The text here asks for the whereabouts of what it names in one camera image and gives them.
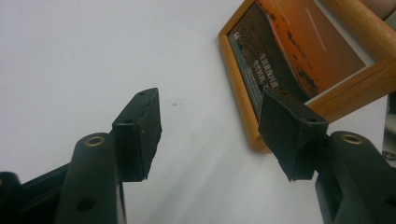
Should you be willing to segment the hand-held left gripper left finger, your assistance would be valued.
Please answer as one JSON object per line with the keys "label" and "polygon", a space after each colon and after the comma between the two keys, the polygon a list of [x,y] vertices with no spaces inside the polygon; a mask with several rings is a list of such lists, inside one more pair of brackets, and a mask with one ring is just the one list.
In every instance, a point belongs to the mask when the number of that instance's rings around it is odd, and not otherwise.
{"label": "hand-held left gripper left finger", "polygon": [[123,182],[148,178],[162,135],[159,90],[137,93],[112,123]]}

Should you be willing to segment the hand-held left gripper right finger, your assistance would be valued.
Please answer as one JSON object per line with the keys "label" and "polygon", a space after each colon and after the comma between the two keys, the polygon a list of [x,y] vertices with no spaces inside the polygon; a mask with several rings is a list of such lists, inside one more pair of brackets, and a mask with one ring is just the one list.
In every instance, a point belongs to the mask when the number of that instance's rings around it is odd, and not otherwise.
{"label": "hand-held left gripper right finger", "polygon": [[326,119],[292,94],[279,89],[264,90],[258,130],[289,181],[312,178],[314,145],[326,134],[328,126]]}

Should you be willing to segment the wooden picture frame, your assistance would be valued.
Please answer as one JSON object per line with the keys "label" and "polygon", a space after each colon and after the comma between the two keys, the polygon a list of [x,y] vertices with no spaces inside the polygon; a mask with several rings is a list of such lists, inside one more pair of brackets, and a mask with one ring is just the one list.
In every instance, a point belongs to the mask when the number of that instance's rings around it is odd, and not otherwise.
{"label": "wooden picture frame", "polygon": [[249,146],[267,87],[334,122],[396,91],[396,31],[361,0],[244,0],[219,46]]}

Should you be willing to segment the white paper sheet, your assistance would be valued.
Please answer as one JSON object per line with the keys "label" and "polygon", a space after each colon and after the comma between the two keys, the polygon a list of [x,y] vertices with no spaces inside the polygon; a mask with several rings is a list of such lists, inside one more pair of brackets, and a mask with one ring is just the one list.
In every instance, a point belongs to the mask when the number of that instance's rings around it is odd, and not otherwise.
{"label": "white paper sheet", "polygon": [[218,33],[242,0],[0,0],[0,171],[71,159],[143,89],[163,134],[128,224],[322,224],[315,187],[247,142]]}

